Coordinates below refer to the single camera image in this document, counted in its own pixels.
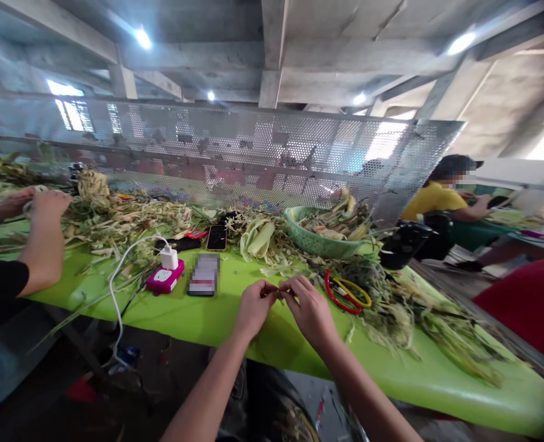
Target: hand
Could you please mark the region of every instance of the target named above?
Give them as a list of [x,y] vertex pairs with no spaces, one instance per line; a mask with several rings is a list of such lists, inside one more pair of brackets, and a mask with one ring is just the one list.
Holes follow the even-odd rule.
[[476,198],[476,195],[473,192],[468,192],[466,190],[457,190],[456,193],[458,193],[463,200],[473,200]]
[[249,337],[251,341],[258,334],[268,312],[276,301],[278,287],[263,279],[248,285],[241,295],[239,312],[235,319],[235,332]]
[[327,300],[306,277],[298,275],[281,283],[280,295],[289,305],[301,333],[317,353],[336,339],[341,342]]
[[33,186],[13,193],[0,202],[0,221],[22,215],[22,208],[32,200],[35,194]]
[[33,206],[31,209],[33,220],[48,219],[59,220],[63,212],[67,210],[71,203],[71,195],[59,192],[57,190],[46,190],[38,192],[33,197]]

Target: metal mesh partition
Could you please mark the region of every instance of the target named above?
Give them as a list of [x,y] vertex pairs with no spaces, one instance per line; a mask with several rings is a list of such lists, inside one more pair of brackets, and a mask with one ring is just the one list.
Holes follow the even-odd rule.
[[[392,225],[462,122],[0,93],[0,150],[81,161],[121,192],[211,206],[331,207],[348,185]],[[53,145],[41,155],[36,141]]]

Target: plastic basket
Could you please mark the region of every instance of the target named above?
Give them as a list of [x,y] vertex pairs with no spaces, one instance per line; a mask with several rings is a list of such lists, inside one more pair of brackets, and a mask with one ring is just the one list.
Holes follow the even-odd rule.
[[358,248],[367,241],[340,241],[338,239],[326,238],[317,235],[297,224],[304,217],[310,214],[321,215],[328,210],[315,207],[290,207],[284,211],[287,221],[288,233],[297,246],[315,256],[321,258],[347,259],[356,254]]

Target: yellow shirt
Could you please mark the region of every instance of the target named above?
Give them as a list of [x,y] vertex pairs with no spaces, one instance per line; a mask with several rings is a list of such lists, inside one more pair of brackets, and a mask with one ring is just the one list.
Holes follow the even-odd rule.
[[455,211],[467,207],[468,204],[452,189],[443,188],[442,184],[430,181],[427,187],[420,189],[413,197],[407,208],[401,214],[401,218],[417,221],[418,214],[432,211]]

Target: green tablecloth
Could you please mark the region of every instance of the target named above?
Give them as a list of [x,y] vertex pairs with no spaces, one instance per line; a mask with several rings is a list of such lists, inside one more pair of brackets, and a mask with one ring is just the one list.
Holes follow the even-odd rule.
[[516,229],[486,220],[473,223],[455,221],[450,235],[455,244],[474,252],[479,247],[488,245],[493,239],[513,231]]
[[[18,223],[11,226],[27,228]],[[185,260],[187,270],[174,291],[159,297],[141,292],[132,302],[124,322],[177,339],[218,346],[231,332],[241,292],[262,277],[258,263],[247,264],[239,255],[229,252],[222,257],[215,297],[195,298],[185,294],[196,251],[183,252],[180,258]],[[107,293],[107,278],[114,270],[113,263],[99,267],[104,275],[98,272],[87,277],[76,276],[92,258],[82,248],[68,250],[61,282],[29,299],[73,310],[81,305],[82,293],[86,300]],[[403,273],[408,277],[412,275],[410,269]],[[271,278],[271,281],[278,283],[279,278]],[[441,297],[425,281],[419,283]],[[130,293],[117,294],[121,308],[129,297]],[[338,331],[345,336],[352,317],[332,303],[330,306]],[[110,297],[91,307],[86,315],[116,319]],[[354,323],[356,332],[350,348],[388,396],[486,427],[529,436],[540,436],[544,432],[544,380],[524,364],[494,362],[505,378],[503,387],[497,389],[464,373],[420,331],[415,334],[414,346],[423,359],[421,362],[405,352],[394,354],[372,343],[363,326]],[[274,305],[260,334],[250,345],[247,357],[313,376],[330,377],[322,360],[299,332],[288,307],[280,303]]]

